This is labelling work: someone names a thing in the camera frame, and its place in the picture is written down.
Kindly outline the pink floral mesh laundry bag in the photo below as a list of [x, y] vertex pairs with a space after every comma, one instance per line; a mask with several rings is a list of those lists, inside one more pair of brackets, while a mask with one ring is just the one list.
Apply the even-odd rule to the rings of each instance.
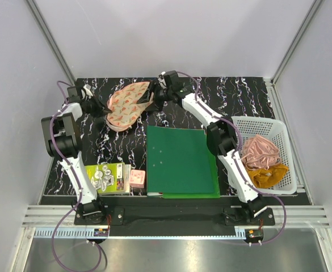
[[153, 102], [138, 104], [138, 100], [146, 92], [150, 82], [137, 82], [115, 91], [107, 102], [112, 110], [106, 117], [107, 126], [113, 131], [125, 131], [135, 124], [145, 109]]

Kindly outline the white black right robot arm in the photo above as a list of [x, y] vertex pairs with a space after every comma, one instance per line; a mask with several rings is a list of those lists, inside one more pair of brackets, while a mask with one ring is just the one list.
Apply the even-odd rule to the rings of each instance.
[[233, 121], [207, 106], [191, 86], [172, 84], [166, 87], [152, 81], [145, 93], [136, 99], [138, 104], [150, 103], [148, 111], [161, 110], [166, 101], [173, 101], [190, 112], [206, 128], [207, 147], [227, 170], [229, 184], [237, 191], [241, 203], [243, 221], [252, 225], [261, 220], [267, 207], [262, 193], [254, 186], [242, 164], [239, 154], [242, 137]]

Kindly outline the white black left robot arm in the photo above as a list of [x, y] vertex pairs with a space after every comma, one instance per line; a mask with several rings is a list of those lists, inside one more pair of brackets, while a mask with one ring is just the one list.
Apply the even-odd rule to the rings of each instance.
[[75, 223], [101, 224], [107, 211], [91, 183], [82, 159], [82, 139], [76, 123], [84, 114], [104, 117], [111, 111], [97, 98], [70, 99], [58, 112], [41, 119], [44, 142], [49, 156], [57, 158], [67, 173], [77, 196], [73, 205]]

